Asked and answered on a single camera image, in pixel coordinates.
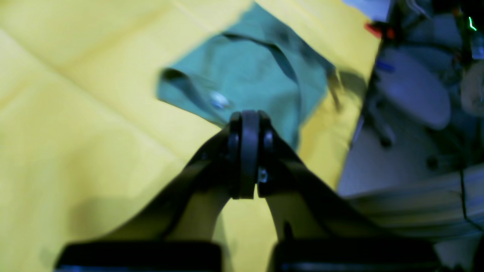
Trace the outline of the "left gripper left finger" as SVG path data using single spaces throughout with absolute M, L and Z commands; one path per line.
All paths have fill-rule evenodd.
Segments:
M 252 199 L 258 179 L 259 112 L 234 113 L 135 217 L 98 241 L 67 246 L 56 272 L 221 272 L 212 243 L 228 200 Z

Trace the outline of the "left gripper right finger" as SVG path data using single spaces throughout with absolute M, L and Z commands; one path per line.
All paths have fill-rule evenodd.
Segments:
M 259 111 L 258 194 L 277 234 L 270 272 L 436 272 L 431 243 L 361 215 L 311 172 Z

